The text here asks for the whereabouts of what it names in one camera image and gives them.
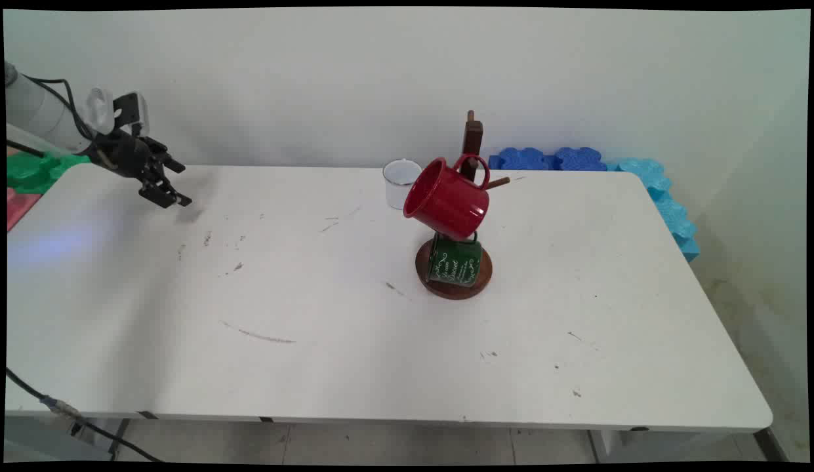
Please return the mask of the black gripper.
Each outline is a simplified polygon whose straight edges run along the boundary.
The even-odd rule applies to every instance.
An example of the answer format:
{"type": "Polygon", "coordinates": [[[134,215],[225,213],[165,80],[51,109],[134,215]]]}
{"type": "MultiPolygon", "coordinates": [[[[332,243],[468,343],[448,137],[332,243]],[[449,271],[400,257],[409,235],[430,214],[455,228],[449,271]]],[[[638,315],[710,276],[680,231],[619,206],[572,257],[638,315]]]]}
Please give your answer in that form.
{"type": "Polygon", "coordinates": [[[92,163],[125,178],[138,180],[138,194],[155,205],[189,206],[193,200],[177,192],[165,176],[164,168],[182,173],[186,167],[173,159],[167,146],[150,137],[133,136],[116,129],[110,134],[99,132],[92,139],[92,163]]]}

